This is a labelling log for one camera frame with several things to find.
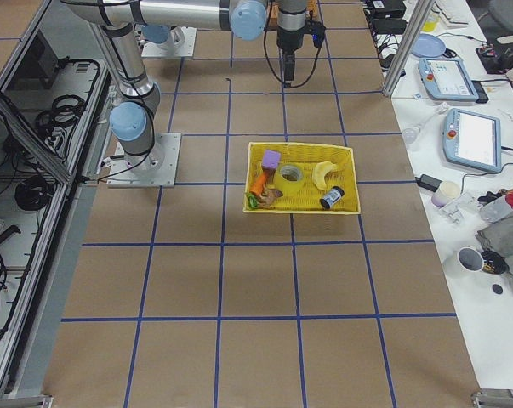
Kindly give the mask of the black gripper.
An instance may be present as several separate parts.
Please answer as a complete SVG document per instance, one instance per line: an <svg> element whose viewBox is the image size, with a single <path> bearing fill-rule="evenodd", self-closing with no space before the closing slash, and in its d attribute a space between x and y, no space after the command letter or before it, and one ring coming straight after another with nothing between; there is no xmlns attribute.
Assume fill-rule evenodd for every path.
<svg viewBox="0 0 513 408"><path fill-rule="evenodd" d="M288 31L281 27L277 28L276 44L282 51L282 76L284 87L294 80L295 73L295 52L303 45L304 29Z"/></svg>

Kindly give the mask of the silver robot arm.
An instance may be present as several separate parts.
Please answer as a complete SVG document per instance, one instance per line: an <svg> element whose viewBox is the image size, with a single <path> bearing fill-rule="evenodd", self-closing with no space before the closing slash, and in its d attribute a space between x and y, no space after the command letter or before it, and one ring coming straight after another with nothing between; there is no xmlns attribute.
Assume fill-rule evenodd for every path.
<svg viewBox="0 0 513 408"><path fill-rule="evenodd" d="M161 49L176 49L185 43L185 34L178 26L143 25L142 35Z"/></svg>
<svg viewBox="0 0 513 408"><path fill-rule="evenodd" d="M137 175L155 172L164 154L157 147L154 116L160 103L157 84L148 76L135 29L171 31L178 26L229 31L253 41L268 30L269 1L68 1L87 21L123 97L110 114L111 129Z"/></svg>

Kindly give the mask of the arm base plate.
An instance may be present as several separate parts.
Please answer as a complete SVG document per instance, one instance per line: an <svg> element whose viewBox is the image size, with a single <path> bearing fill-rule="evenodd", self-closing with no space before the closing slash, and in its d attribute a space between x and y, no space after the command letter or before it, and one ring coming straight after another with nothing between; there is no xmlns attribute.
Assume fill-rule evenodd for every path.
<svg viewBox="0 0 513 408"><path fill-rule="evenodd" d="M174 187L180 143L180 133L158 133L150 156L141 165L129 169L128 164L137 163L132 156L114 161L111 172L116 176L108 177L106 184L111 188Z"/></svg>
<svg viewBox="0 0 513 408"><path fill-rule="evenodd" d="M146 60L191 58L194 53L197 30L193 27L178 26L185 34L185 43L176 49L161 49L156 44L147 42L142 35L140 45L141 56Z"/></svg>

